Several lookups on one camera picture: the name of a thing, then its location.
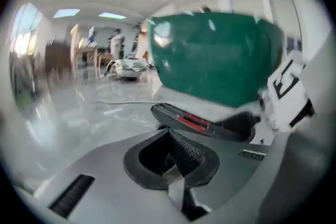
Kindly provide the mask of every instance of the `floor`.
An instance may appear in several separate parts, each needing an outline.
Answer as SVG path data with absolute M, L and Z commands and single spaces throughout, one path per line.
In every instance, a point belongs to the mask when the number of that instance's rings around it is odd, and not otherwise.
M 44 82 L 46 93 L 21 112 L 28 132 L 1 137 L 11 173 L 31 193 L 91 149 L 154 130 L 158 122 L 150 107 L 155 102 L 169 102 L 211 121 L 233 113 L 231 108 L 165 88 L 154 70 L 137 81 L 115 81 L 96 79 L 89 68 L 79 71 L 76 82 L 54 81 Z M 149 103 L 120 103 L 129 101 Z M 257 103 L 240 108 L 245 109 L 260 113 Z M 274 135 L 262 120 L 252 143 L 270 145 Z

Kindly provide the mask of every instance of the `air vent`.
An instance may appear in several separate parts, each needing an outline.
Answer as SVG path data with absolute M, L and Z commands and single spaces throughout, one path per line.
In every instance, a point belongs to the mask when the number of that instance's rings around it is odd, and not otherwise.
M 238 153 L 238 155 L 245 158 L 255 159 L 257 161 L 262 161 L 266 156 L 265 153 L 248 151 L 248 150 L 242 150 L 241 152 Z
M 78 176 L 49 208 L 61 217 L 67 218 L 93 181 L 92 176 Z

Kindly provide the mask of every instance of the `ceiling light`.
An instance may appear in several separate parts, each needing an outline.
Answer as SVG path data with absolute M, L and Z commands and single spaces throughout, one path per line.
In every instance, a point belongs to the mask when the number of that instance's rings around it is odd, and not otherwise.
M 55 15 L 54 18 L 61 18 L 61 17 L 69 17 L 69 16 L 75 16 L 79 12 L 78 8 L 66 8 L 66 9 L 59 9 Z
M 103 12 L 102 14 L 99 14 L 99 17 L 107 17 L 107 18 L 114 18 L 114 19 L 125 19 L 126 18 L 125 16 L 108 13 L 108 12 Z

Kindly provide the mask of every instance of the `green object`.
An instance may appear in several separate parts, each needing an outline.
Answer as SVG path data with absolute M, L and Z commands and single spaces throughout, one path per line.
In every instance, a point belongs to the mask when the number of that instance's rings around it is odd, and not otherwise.
M 238 107 L 257 100 L 280 64 L 284 34 L 263 19 L 194 13 L 151 21 L 153 60 L 168 88 Z

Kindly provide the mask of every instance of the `wooden table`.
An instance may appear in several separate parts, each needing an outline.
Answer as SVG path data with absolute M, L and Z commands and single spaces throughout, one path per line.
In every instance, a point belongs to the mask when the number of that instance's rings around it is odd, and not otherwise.
M 74 59 L 72 61 L 72 69 L 73 69 L 74 78 L 76 78 L 77 75 L 78 75 L 78 60 L 77 60 L 77 56 L 78 55 L 83 55 L 83 54 L 88 54 L 87 59 L 89 59 L 89 54 L 93 55 L 94 72 L 95 72 L 96 78 L 97 78 L 98 77 L 98 68 L 97 68 L 98 47 L 94 47 L 94 48 L 90 48 L 90 47 L 77 48 L 75 50 L 75 54 L 74 54 L 74 57 L 73 57 Z
M 102 60 L 111 61 L 112 60 L 112 54 L 98 54 L 98 72 L 100 76 L 100 65 Z

